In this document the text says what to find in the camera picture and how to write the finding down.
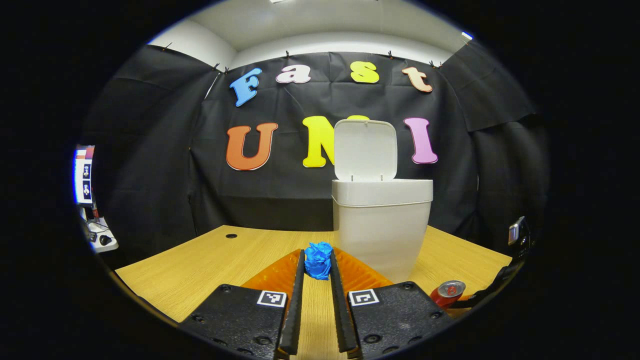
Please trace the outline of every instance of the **open lid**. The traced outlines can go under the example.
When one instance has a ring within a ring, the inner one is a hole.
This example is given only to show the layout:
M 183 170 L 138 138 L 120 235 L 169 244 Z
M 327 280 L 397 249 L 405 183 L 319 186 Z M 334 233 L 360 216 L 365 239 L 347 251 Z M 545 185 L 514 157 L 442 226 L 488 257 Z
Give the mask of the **open lid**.
M 341 181 L 388 181 L 397 172 L 397 138 L 384 121 L 344 119 L 334 127 L 335 175 Z

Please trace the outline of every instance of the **orange soft finger pad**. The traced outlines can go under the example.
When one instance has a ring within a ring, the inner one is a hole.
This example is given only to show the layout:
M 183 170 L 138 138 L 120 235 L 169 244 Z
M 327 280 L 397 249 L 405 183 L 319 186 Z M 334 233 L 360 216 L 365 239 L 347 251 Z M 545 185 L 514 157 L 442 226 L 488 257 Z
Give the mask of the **orange soft finger pad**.
M 287 293 L 289 299 L 291 299 L 301 250 L 302 249 L 294 250 L 276 260 L 255 274 L 251 279 L 247 280 L 242 284 L 242 287 L 256 290 L 281 291 Z
M 333 251 L 335 253 L 335 260 L 338 262 L 345 297 L 349 291 L 379 288 L 381 286 L 394 284 L 369 267 L 369 265 L 354 258 L 352 255 L 349 255 L 337 247 L 334 247 Z

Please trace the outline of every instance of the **white trash can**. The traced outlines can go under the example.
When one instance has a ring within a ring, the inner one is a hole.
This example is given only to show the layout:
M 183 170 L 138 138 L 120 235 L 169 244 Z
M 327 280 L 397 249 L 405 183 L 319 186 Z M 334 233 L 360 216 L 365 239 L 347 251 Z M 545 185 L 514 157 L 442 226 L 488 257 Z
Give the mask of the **white trash can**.
M 338 121 L 334 156 L 337 246 L 392 282 L 407 281 L 427 229 L 433 180 L 394 179 L 396 130 L 384 121 Z

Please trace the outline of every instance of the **ceiling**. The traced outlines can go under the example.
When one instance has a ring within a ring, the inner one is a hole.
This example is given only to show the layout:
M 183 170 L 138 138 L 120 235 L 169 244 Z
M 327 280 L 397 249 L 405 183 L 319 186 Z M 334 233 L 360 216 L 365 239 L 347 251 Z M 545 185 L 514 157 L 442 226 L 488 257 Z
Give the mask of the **ceiling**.
M 452 53 L 464 44 L 461 29 L 406 0 L 226 0 L 188 19 L 208 28 L 237 51 L 327 31 L 394 35 Z

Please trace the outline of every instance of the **white wall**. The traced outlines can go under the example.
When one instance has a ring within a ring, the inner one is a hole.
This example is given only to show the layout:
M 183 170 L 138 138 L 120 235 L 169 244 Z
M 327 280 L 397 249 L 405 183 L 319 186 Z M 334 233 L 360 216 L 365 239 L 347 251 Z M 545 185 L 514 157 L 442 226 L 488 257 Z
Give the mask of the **white wall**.
M 331 32 L 298 35 L 257 45 L 240 51 L 233 59 L 230 69 L 289 54 L 323 53 L 327 51 L 353 51 L 386 55 L 391 50 L 394 56 L 440 65 L 451 52 L 422 42 L 374 33 Z
M 184 20 L 168 28 L 149 44 L 180 51 L 202 62 L 215 66 L 222 71 L 225 67 L 231 68 L 231 63 L 237 51 L 218 35 L 212 33 L 204 26 L 191 20 Z

